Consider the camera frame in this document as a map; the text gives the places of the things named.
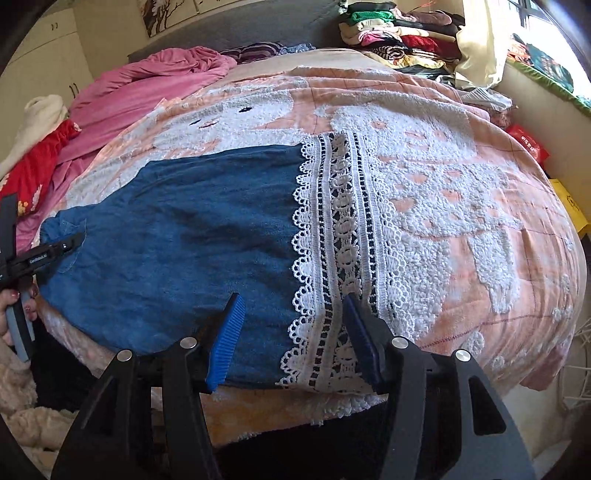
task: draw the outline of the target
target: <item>yellow bag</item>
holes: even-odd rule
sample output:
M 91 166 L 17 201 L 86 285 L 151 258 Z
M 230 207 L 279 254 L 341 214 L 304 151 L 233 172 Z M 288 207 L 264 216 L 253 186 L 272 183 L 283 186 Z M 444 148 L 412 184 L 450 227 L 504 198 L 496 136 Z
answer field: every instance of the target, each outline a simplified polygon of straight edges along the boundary
M 583 238 L 586 233 L 591 233 L 591 223 L 586 219 L 585 215 L 579 208 L 579 205 L 577 205 L 577 202 L 575 202 L 570 196 L 569 191 L 560 183 L 560 180 L 550 179 L 550 183 L 552 184 L 556 195 L 558 195 L 558 198 L 564 205 L 564 208 L 566 208 L 570 219 L 573 221 L 574 227 L 579 233 L 579 237 Z

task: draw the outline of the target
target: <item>silver screw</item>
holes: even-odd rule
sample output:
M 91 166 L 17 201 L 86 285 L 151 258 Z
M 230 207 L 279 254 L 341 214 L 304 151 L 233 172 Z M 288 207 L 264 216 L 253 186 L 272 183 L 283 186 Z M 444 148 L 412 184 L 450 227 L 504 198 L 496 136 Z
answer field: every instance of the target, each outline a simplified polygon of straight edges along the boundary
M 458 350 L 456 352 L 456 358 L 460 362 L 469 362 L 470 358 L 472 358 L 472 356 L 470 355 L 470 352 L 466 352 L 465 350 Z
M 117 354 L 117 360 L 119 360 L 119 362 L 126 362 L 127 360 L 130 360 L 132 356 L 133 354 L 131 353 L 131 350 L 121 350 Z
M 392 339 L 392 346 L 395 346 L 396 348 L 400 348 L 401 350 L 404 350 L 406 347 L 408 347 L 408 340 L 406 340 L 406 338 L 402 338 L 402 337 L 394 337 Z
M 181 347 L 186 348 L 187 350 L 193 348 L 197 345 L 197 340 L 193 337 L 185 337 L 181 340 Z

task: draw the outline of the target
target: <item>human hand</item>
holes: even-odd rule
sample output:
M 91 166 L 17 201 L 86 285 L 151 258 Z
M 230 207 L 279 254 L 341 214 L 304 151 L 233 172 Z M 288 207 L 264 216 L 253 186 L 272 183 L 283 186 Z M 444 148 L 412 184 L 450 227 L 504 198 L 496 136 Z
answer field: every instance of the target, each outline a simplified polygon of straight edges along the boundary
M 29 288 L 29 295 L 31 298 L 22 304 L 22 309 L 25 311 L 25 317 L 28 320 L 37 320 L 37 304 L 35 303 L 35 297 L 39 295 L 39 289 L 35 284 Z M 10 305 L 14 305 L 20 293 L 16 290 L 2 290 L 0 291 L 0 336 L 7 345 L 14 345 L 12 336 L 8 331 L 8 323 L 6 320 L 6 309 Z

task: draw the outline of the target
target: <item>white wire rack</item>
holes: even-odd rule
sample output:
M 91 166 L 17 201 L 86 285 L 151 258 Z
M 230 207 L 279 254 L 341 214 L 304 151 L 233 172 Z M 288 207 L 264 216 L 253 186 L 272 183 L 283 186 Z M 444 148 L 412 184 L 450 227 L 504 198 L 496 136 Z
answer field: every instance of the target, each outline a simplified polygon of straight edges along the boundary
M 591 318 L 574 334 L 571 348 L 583 351 L 584 365 L 566 364 L 560 371 L 560 393 L 562 403 L 567 410 L 574 410 L 581 405 L 591 402 Z

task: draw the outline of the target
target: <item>gray headboard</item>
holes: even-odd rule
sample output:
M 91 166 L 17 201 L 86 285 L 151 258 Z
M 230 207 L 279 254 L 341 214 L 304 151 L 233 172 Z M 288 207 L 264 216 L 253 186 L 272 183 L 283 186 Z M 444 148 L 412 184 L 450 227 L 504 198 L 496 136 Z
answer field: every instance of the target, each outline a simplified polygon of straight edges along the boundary
M 203 45 L 214 50 L 276 41 L 286 46 L 310 42 L 316 48 L 344 47 L 339 32 L 339 0 L 265 0 L 195 20 L 128 56 L 138 61 L 164 48 Z

